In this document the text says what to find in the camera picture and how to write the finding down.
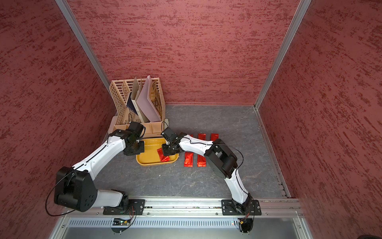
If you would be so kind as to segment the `yellow plastic storage tray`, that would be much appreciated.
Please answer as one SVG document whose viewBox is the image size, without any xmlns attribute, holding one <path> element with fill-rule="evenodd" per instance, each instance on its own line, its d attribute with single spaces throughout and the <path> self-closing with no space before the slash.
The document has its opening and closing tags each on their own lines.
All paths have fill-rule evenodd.
<svg viewBox="0 0 382 239">
<path fill-rule="evenodd" d="M 179 158 L 179 154 L 168 156 L 169 160 L 161 160 L 158 149 L 162 149 L 162 144 L 166 141 L 164 138 L 146 138 L 144 142 L 144 152 L 136 156 L 136 161 L 142 166 L 154 166 L 162 164 L 170 164 Z"/>
</svg>

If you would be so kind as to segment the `red tea bag printed front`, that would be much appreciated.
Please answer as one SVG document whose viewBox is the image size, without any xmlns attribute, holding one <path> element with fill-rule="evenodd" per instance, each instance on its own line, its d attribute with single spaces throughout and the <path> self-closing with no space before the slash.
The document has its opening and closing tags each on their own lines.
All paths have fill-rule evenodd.
<svg viewBox="0 0 382 239">
<path fill-rule="evenodd" d="M 199 134 L 198 134 L 198 139 L 200 139 L 200 140 L 206 140 L 206 134 L 205 134 L 205 133 L 199 133 Z"/>
</svg>

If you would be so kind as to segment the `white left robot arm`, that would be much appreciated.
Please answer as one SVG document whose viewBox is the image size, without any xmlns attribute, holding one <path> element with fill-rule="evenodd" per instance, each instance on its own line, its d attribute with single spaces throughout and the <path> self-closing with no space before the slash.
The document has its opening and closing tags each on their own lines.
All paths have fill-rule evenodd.
<svg viewBox="0 0 382 239">
<path fill-rule="evenodd" d="M 99 148 L 72 167 L 62 167 L 56 175 L 54 203 L 79 212 L 104 208 L 117 214 L 130 213 L 128 195 L 118 190 L 99 190 L 94 180 L 120 152 L 140 155 L 144 152 L 141 130 L 117 129 Z"/>
</svg>

